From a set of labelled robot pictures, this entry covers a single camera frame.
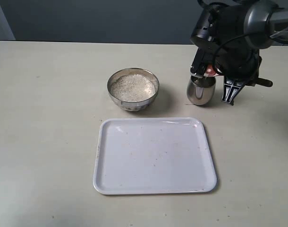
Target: metal cup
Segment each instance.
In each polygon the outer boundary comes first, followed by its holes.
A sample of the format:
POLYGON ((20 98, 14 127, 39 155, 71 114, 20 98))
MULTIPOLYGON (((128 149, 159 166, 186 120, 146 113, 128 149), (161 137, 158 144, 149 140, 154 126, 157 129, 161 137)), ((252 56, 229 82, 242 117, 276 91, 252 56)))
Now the metal cup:
POLYGON ((205 105, 214 94, 215 77, 198 78, 191 76, 187 87, 187 97, 194 105, 205 105))

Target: white tray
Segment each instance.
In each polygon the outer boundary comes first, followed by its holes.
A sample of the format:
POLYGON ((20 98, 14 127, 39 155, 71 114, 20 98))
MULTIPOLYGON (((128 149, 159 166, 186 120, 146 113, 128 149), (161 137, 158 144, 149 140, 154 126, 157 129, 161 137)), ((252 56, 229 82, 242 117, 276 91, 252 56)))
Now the white tray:
POLYGON ((93 185, 102 194, 208 192, 216 181, 205 131, 195 118, 101 125, 93 185))

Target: metal bowl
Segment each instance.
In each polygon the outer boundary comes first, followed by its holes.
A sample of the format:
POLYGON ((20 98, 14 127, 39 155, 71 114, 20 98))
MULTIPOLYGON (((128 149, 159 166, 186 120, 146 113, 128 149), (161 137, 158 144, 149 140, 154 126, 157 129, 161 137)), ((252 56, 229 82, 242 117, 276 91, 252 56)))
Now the metal bowl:
POLYGON ((114 101, 114 103, 117 106, 119 106, 121 109, 126 110, 126 111, 139 111, 139 110, 143 110, 147 106, 149 106, 149 104, 151 104, 155 100, 155 98, 158 94, 158 91, 159 91, 159 86, 160 86, 160 83, 158 81, 158 78, 153 73, 151 73, 150 71, 147 71, 144 69, 138 69, 138 68, 129 68, 129 69, 120 70, 120 71, 114 73, 109 78, 109 80, 107 82, 107 89, 108 89, 108 93, 109 93, 111 99, 114 101), (114 97, 110 93, 111 86, 120 77, 126 76, 126 75, 135 75, 135 74, 140 74, 152 82, 152 84, 155 87, 155 94, 153 96, 151 96, 150 98, 148 98, 146 100, 140 101, 140 102, 126 102, 126 101, 122 101, 122 100, 114 97))

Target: tabletop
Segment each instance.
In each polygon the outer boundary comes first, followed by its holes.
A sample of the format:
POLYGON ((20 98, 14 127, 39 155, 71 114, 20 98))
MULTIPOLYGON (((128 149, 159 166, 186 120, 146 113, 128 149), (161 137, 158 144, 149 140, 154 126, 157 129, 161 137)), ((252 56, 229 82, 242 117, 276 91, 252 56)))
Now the tabletop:
POLYGON ((230 106, 222 78, 206 107, 186 96, 194 45, 0 41, 0 227, 288 226, 288 47, 261 51, 260 77, 230 106), (160 81, 155 102, 120 110, 106 84, 139 67, 160 81), (105 196, 93 188, 101 122, 195 117, 218 185, 205 194, 105 196))

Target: white table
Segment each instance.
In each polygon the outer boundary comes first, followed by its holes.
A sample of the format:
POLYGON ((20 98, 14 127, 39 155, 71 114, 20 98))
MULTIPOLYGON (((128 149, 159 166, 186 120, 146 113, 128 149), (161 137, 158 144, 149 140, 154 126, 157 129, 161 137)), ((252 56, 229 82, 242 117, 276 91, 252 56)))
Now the white table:
POLYGON ((288 226, 288 47, 261 52, 272 88, 246 87, 235 106, 189 105, 191 45, 0 42, 0 227, 288 226), (108 97, 110 75, 159 78, 139 113, 108 97), (92 184, 108 118, 195 117, 207 130, 219 185, 208 194, 104 196, 92 184))

